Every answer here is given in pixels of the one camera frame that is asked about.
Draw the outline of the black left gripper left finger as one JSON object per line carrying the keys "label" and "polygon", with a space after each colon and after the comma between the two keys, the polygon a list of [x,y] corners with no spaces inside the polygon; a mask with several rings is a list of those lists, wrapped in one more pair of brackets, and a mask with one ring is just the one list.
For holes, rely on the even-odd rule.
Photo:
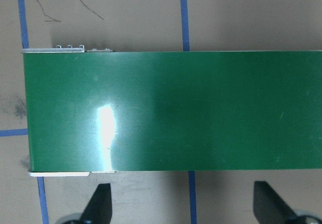
{"label": "black left gripper left finger", "polygon": [[99,184],[84,209],[81,223],[110,223],[112,219],[111,185]]}

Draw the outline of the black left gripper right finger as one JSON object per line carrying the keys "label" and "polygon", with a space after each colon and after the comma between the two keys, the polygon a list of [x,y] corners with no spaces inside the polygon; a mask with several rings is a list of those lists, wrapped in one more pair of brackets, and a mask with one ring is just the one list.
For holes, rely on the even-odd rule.
{"label": "black left gripper right finger", "polygon": [[253,213],[259,223],[293,223],[297,214],[266,181],[255,181]]}

